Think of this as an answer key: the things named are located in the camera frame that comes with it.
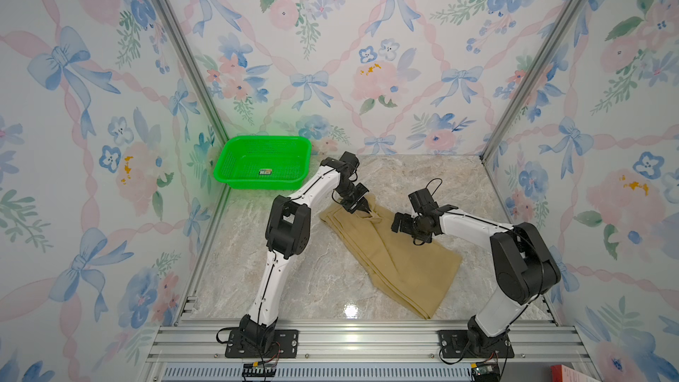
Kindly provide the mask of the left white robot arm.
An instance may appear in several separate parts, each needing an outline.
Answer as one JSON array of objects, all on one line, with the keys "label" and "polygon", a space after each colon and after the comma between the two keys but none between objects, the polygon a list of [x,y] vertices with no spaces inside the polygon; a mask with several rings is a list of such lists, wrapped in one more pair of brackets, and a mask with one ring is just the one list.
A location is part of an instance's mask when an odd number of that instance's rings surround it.
[{"label": "left white robot arm", "polygon": [[357,155],[348,151],[339,158],[327,157],[311,179],[291,196],[273,200],[265,230],[265,270],[249,312],[240,320],[236,332],[242,344],[262,354],[271,350],[286,280],[295,259],[311,239],[314,205],[336,194],[338,205],[350,214],[371,210],[366,199],[369,189],[356,181],[359,166]]}]

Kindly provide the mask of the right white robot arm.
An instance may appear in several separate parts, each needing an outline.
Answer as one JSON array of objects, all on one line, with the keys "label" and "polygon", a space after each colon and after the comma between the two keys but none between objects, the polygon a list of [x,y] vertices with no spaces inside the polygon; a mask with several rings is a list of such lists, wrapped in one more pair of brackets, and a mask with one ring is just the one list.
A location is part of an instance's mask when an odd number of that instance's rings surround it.
[{"label": "right white robot arm", "polygon": [[443,206],[411,216],[397,213],[394,233],[406,233],[417,245],[436,235],[450,235],[491,252],[497,288],[479,313],[470,318],[458,357],[512,357],[509,328],[528,305],[562,281],[562,272],[539,230],[531,223],[509,225]]}]

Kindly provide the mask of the khaki long pants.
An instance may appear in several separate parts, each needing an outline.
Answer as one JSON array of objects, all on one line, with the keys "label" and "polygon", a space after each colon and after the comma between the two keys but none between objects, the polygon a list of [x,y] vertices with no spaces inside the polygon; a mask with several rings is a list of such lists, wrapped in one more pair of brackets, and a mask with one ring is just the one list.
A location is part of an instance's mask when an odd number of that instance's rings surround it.
[{"label": "khaki long pants", "polygon": [[351,214],[334,203],[320,219],[339,236],[375,288],[419,318],[433,318],[463,257],[438,242],[417,246],[406,233],[394,233],[395,213],[378,204],[373,194],[366,199],[369,212]]}]

